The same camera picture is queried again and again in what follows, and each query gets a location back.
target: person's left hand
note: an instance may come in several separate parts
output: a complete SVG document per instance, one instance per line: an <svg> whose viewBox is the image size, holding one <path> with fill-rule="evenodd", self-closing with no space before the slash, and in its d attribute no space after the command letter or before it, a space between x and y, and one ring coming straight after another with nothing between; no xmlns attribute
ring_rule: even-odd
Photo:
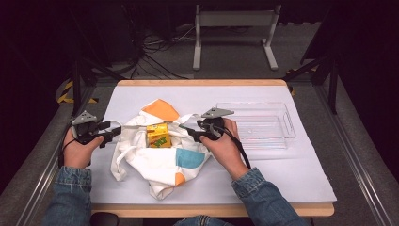
<svg viewBox="0 0 399 226"><path fill-rule="evenodd" d="M73 140L72 129L70 128L64 138L64 145ZM77 140L70 143L64 149L64 166L84 169L90 162L91 154L104 141L103 136L94 138L90 143L83 145Z"/></svg>

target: person's right hand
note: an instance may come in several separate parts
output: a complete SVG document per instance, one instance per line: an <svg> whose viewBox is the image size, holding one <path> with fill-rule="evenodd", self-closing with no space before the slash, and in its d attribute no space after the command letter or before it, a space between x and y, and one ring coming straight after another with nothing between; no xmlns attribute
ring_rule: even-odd
<svg viewBox="0 0 399 226"><path fill-rule="evenodd" d="M233 136L239 139L237 123L224 118L224 124L225 128L227 128ZM235 146L231 137L226 133L216 141L205 136L201 136L199 139L205 147L211 150L217 162L226 169L234 181L249 171L241 159L241 154L237 146Z"/></svg>

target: wrist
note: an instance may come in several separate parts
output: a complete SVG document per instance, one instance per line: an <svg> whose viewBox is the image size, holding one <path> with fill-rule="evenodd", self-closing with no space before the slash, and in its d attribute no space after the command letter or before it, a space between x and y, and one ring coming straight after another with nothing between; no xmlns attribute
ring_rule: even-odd
<svg viewBox="0 0 399 226"><path fill-rule="evenodd" d="M249 171L249 168L242 162L237 165L231 164L230 167L225 167L225 169L234 181L238 180Z"/></svg>

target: blue patch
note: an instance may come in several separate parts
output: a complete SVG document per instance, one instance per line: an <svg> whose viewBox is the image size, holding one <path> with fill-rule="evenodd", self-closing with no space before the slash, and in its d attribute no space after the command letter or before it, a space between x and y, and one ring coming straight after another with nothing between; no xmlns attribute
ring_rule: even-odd
<svg viewBox="0 0 399 226"><path fill-rule="evenodd" d="M205 159L204 153L197 153L186 149L176 149L176 166L195 169Z"/></svg>

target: finger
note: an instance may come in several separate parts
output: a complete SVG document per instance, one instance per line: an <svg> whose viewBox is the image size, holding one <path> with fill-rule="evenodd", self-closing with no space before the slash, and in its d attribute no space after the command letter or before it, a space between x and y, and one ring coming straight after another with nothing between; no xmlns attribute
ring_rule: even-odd
<svg viewBox="0 0 399 226"><path fill-rule="evenodd" d="M240 137L238 136L237 122L232 121L231 124L232 124L232 127L231 127L231 129L232 129L232 134L233 134L237 139L240 139Z"/></svg>
<svg viewBox="0 0 399 226"><path fill-rule="evenodd" d="M226 119L226 118L223 118L223 120L224 120L224 126L225 126L228 130L231 130L231 129L232 129L231 120Z"/></svg>
<svg viewBox="0 0 399 226"><path fill-rule="evenodd" d="M214 144L214 141L212 141L211 139L209 139L206 136L201 136L199 137L199 140L201 141L201 143L207 147L208 149L212 150L212 146Z"/></svg>
<svg viewBox="0 0 399 226"><path fill-rule="evenodd" d="M72 133L72 129L69 128L67 131L67 134L65 134L64 145L69 143L71 140L73 140L73 133Z"/></svg>
<svg viewBox="0 0 399 226"><path fill-rule="evenodd" d="M94 151L98 146L100 146L101 143L103 143L104 137L103 136L98 136L94 138L90 143L85 145L89 150Z"/></svg>

